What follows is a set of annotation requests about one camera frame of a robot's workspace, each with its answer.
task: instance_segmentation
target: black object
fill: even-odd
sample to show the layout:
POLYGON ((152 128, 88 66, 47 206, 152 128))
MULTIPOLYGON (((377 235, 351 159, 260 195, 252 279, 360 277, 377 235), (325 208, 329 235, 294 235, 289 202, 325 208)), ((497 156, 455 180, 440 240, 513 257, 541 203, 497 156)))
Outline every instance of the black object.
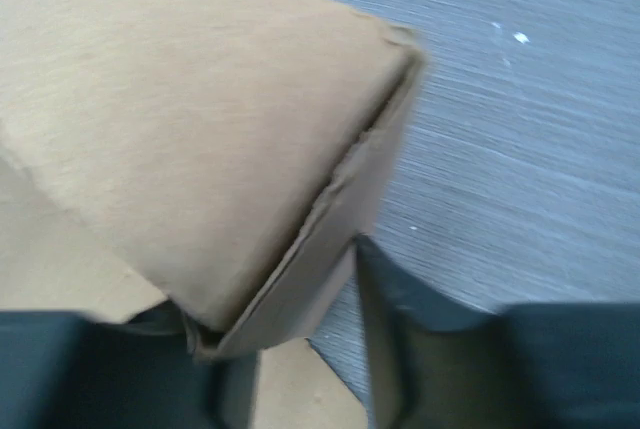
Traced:
POLYGON ((462 306, 358 236, 378 429, 640 427, 640 305, 462 306))
MULTIPOLYGON (((378 429, 640 427, 640 305, 482 313, 355 244, 378 429)), ((195 363, 180 318, 0 314, 0 429, 248 429, 257 354, 195 363)))
POLYGON ((0 428, 249 427, 251 406, 237 411, 225 396, 251 398, 255 354, 197 364, 184 334, 138 322, 0 314, 0 428))

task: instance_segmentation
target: cardboard flap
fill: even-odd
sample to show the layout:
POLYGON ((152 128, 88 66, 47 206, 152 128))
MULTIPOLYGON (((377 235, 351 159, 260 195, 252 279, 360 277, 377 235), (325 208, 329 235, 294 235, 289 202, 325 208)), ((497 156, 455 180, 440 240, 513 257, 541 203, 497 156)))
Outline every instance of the cardboard flap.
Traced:
POLYGON ((0 310, 123 322, 166 296, 0 158, 0 310))
POLYGON ((367 413, 304 339, 264 351, 254 429, 365 429, 367 413))
POLYGON ((0 143, 228 330, 413 50, 330 0, 2 0, 0 143))

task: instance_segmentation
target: gray carpet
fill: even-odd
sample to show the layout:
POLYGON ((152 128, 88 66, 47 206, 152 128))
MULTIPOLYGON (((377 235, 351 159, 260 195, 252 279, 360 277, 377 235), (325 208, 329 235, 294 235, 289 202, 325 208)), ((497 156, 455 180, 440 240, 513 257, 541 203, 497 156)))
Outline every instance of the gray carpet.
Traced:
MULTIPOLYGON (((377 237, 476 307, 640 299, 640 0, 342 0, 434 73, 377 237)), ((353 284, 315 346, 368 404, 353 284)))

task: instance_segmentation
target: cardboard box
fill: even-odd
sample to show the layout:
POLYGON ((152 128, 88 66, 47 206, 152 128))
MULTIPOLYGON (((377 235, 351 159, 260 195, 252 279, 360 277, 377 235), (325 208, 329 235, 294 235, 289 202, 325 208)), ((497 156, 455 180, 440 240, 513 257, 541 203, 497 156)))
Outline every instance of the cardboard box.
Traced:
MULTIPOLYGON (((8 204, 43 201, 25 231, 44 253, 118 255, 77 256, 53 305, 117 319, 169 297, 200 357, 311 334, 389 178, 423 66, 411 32, 331 0, 2 1, 3 177, 30 188, 8 204)), ((16 264, 14 288, 51 284, 16 264)))

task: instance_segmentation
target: floor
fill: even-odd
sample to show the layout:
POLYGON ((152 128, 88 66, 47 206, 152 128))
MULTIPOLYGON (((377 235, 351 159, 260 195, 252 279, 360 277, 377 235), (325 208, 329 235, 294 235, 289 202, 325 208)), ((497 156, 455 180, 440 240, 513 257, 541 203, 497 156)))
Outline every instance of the floor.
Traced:
MULTIPOLYGON (((377 238, 475 307, 640 299, 640 0, 342 0, 433 75, 377 238)), ((314 338, 369 405, 353 284, 314 338)))

